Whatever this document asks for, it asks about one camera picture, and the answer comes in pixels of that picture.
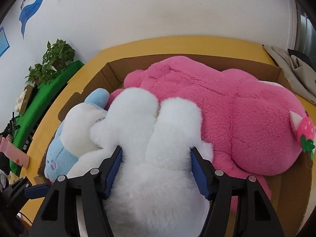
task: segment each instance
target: green plant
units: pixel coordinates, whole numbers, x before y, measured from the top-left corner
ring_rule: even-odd
[[[66,69],[66,62],[74,61],[74,56],[75,50],[69,44],[66,44],[66,41],[57,39],[53,45],[48,41],[43,63],[35,64],[34,68],[29,67],[29,75],[25,77],[27,78],[26,82],[51,83]]]

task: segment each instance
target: blue plush face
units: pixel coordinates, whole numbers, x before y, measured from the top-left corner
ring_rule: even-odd
[[[54,182],[60,175],[67,175],[72,166],[78,161],[78,158],[62,145],[60,140],[62,129],[63,123],[58,127],[46,155],[44,174],[51,182]]]

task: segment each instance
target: black cable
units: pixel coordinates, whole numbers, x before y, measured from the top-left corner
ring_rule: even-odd
[[[22,216],[24,216],[24,217],[31,223],[31,225],[33,224],[32,221],[29,220],[26,215],[24,215],[22,212],[19,212],[19,213],[20,213]]]

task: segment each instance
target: blue and white plush toy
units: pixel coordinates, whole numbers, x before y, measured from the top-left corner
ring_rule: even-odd
[[[54,182],[59,175],[66,175],[79,157],[100,149],[90,139],[91,127],[105,118],[104,110],[109,92],[99,88],[94,90],[83,103],[74,106],[58,127],[55,138],[48,147],[45,177]]]

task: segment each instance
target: blue poster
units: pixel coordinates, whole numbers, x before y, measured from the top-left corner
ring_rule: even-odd
[[[0,28],[0,57],[4,52],[9,49],[10,45],[8,43],[7,37],[5,36],[3,27]]]
[[[24,38],[24,32],[25,32],[25,26],[26,22],[38,11],[42,4],[43,0],[36,0],[34,3],[26,5],[20,14],[19,21],[21,21],[22,26],[21,26],[21,33]]]

